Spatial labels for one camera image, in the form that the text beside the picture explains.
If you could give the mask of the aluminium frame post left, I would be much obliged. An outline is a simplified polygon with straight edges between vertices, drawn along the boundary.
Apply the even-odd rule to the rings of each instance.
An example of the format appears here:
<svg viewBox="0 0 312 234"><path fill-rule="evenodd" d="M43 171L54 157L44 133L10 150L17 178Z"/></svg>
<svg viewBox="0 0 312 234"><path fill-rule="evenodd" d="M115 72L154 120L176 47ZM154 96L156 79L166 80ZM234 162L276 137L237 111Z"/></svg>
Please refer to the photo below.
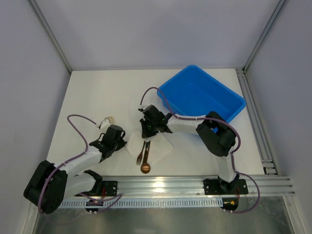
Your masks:
<svg viewBox="0 0 312 234"><path fill-rule="evenodd" d="M38 19L39 23L41 24L43 30L45 31L48 39L50 40L52 46L54 47L56 53L58 54L59 58L61 59L63 65L65 66L66 70L69 74L72 74L72 67L62 50L57 38L55 37L52 28L50 27L46 17L44 16L39 4L36 0L27 0L28 4L30 5L32 11L34 12L36 18Z"/></svg>

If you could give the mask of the aluminium frame post right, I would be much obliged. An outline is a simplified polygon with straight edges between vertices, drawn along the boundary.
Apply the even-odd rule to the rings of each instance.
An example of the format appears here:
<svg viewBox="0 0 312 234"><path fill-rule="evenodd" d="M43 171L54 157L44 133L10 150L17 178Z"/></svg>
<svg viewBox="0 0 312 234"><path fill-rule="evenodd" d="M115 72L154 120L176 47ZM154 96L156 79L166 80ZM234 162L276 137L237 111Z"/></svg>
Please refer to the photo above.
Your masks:
<svg viewBox="0 0 312 234"><path fill-rule="evenodd" d="M260 49L264 45L265 41L269 37L271 31L273 30L275 24L278 21L278 18L281 16L281 14L282 14L283 10L285 9L288 2L289 2L288 0L278 0L277 1L276 6L274 7L272 13L270 14L269 19L267 20L263 30L261 31L260 36L259 36L258 40L256 41L250 55L248 56L244 67L242 68L244 73L246 73L248 71L248 69L250 68L252 62L254 61L258 52L260 51Z"/></svg>

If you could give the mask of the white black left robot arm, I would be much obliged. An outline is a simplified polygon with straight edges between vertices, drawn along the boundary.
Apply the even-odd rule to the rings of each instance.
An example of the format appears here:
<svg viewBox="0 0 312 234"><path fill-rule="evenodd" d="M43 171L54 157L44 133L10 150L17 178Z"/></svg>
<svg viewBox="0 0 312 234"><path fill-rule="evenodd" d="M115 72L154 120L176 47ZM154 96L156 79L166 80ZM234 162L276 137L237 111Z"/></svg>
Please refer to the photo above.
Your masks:
<svg viewBox="0 0 312 234"><path fill-rule="evenodd" d="M80 157L62 163L42 161L28 182L23 196L45 214L53 213L63 200L79 194L97 196L103 190L103 178L89 168L108 159L126 145L125 131L109 125L106 132L89 143Z"/></svg>

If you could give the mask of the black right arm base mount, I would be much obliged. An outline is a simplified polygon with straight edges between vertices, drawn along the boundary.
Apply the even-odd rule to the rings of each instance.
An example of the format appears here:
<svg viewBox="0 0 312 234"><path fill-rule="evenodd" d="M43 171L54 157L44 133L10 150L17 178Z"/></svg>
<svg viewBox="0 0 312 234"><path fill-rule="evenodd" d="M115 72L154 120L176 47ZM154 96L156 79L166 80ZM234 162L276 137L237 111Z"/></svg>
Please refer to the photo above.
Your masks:
<svg viewBox="0 0 312 234"><path fill-rule="evenodd" d="M236 179L231 183L221 179L205 179L203 180L203 188L205 195L247 195L249 193L246 180Z"/></svg>

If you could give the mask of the gold fork green handle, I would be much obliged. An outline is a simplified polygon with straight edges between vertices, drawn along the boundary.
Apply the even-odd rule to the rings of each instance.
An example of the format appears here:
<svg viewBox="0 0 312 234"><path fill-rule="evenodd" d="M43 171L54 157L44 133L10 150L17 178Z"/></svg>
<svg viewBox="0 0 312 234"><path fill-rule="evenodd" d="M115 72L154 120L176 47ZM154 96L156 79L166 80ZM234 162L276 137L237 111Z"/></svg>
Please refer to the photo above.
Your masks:
<svg viewBox="0 0 312 234"><path fill-rule="evenodd" d="M143 142L143 146L142 146L141 152L139 153L139 155L137 156L137 159L136 159L136 165L140 165L141 164L142 157L143 157L143 151L145 149L145 145L146 145L146 142Z"/></svg>

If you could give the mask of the gold knife green handle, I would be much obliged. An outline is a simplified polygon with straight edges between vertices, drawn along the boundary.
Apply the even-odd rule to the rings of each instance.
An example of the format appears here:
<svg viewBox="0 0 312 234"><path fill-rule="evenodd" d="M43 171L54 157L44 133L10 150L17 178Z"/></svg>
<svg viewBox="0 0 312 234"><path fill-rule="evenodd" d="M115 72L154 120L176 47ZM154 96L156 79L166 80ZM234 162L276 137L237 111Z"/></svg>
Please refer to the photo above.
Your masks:
<svg viewBox="0 0 312 234"><path fill-rule="evenodd" d="M146 156L146 154L148 153L148 147L149 147L150 142L146 142L145 144L145 151L144 151L144 156Z"/></svg>

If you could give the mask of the blue plastic bin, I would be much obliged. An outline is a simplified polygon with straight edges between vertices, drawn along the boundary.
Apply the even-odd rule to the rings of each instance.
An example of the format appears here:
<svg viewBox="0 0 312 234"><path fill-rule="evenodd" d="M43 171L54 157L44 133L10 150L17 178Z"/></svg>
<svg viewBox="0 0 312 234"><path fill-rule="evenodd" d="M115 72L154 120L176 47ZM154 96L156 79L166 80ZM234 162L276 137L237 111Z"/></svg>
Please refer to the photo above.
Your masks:
<svg viewBox="0 0 312 234"><path fill-rule="evenodd" d="M237 131L232 121L246 107L245 99L225 81L207 73L196 65L189 65L159 86L157 95L163 106L175 114L198 117L217 112Z"/></svg>

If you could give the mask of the aluminium frame post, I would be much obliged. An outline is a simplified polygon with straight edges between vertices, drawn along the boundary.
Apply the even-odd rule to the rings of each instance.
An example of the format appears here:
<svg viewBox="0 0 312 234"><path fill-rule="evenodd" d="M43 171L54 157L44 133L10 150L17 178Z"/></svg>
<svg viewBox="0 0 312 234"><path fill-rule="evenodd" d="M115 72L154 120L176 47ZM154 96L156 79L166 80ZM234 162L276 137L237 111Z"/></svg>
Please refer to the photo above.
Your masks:
<svg viewBox="0 0 312 234"><path fill-rule="evenodd" d="M62 50L57 38L55 37L52 28L50 27L46 17L44 16L39 4L36 0L27 0L28 4L30 5L32 11L34 12L36 18L38 19L39 23L41 24L43 30L45 31L48 39L50 40L52 46L54 47L56 53L58 54L59 58L61 59L63 65L65 66L66 70L69 74L72 74L72 67Z"/></svg>
<svg viewBox="0 0 312 234"><path fill-rule="evenodd" d="M271 31L273 30L275 24L278 21L278 18L281 16L281 14L282 14L283 10L285 9L288 2L289 2L288 0L278 0L277 1L276 6L274 7L272 13L270 14L269 19L267 20L263 30L261 31L260 36L259 36L258 40L256 41L250 55L248 56L244 67L242 68L244 73L246 73L248 71L248 69L250 68L252 62L254 61L258 52L260 51L260 49L264 45L265 41L269 37Z"/></svg>

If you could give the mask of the beige utensil holder case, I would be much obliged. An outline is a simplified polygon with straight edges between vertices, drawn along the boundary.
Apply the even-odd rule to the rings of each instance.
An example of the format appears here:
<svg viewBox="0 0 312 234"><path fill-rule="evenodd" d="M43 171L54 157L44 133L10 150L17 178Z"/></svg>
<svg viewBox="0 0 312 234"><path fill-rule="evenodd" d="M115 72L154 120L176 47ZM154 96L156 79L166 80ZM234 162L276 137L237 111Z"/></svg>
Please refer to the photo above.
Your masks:
<svg viewBox="0 0 312 234"><path fill-rule="evenodd" d="M109 124L114 124L114 118L113 117L106 117L103 122L109 123Z"/></svg>

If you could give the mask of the aluminium front rail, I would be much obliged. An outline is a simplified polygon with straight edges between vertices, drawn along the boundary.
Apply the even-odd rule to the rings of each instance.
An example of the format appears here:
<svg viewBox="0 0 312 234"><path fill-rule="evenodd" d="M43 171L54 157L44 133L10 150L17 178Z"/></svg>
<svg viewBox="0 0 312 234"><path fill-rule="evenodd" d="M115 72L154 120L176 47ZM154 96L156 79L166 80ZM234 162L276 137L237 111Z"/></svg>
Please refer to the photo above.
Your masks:
<svg viewBox="0 0 312 234"><path fill-rule="evenodd" d="M212 176L105 176L117 181L117 192L126 198L205 197L204 179ZM294 187L286 176L253 175L261 196L292 196Z"/></svg>

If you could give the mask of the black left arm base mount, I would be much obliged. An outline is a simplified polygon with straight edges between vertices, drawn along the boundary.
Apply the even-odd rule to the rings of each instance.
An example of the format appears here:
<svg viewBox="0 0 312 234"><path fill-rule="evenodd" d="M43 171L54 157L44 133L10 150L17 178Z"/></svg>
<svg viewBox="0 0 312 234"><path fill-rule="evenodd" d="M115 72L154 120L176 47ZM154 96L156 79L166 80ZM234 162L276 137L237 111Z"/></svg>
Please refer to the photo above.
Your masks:
<svg viewBox="0 0 312 234"><path fill-rule="evenodd" d="M87 196L116 196L117 195L118 182L114 180L103 180L96 182L92 190L83 192Z"/></svg>

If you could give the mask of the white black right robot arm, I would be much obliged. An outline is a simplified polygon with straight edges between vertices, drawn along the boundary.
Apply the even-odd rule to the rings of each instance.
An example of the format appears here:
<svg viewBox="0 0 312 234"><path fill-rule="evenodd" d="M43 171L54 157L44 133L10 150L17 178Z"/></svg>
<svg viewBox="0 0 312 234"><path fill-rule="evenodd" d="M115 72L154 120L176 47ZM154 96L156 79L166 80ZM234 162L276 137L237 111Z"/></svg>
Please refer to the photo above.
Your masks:
<svg viewBox="0 0 312 234"><path fill-rule="evenodd" d="M143 114L139 121L143 139L152 138L159 133L188 133L199 136L208 151L217 158L217 181L221 191L225 194L236 191L239 173L235 169L234 153L241 146L241 138L236 129L217 112L188 117L172 112L165 115L154 105L141 105L138 110Z"/></svg>

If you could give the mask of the copper spoon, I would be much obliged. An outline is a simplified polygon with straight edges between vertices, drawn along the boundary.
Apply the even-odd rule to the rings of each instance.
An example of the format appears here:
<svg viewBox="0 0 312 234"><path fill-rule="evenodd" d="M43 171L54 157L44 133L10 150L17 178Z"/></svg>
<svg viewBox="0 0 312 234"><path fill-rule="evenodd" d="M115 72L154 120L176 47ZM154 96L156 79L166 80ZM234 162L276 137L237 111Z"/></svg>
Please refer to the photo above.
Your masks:
<svg viewBox="0 0 312 234"><path fill-rule="evenodd" d="M148 153L146 154L146 156L143 156L143 163L142 163L142 165L141 165L141 167L140 167L141 172L144 173L144 174L149 173L150 170L151 170L151 166L150 166L150 164L147 162L147 160L148 160L148 154L149 154L149 149L150 149L150 144L149 144L149 147L148 147Z"/></svg>

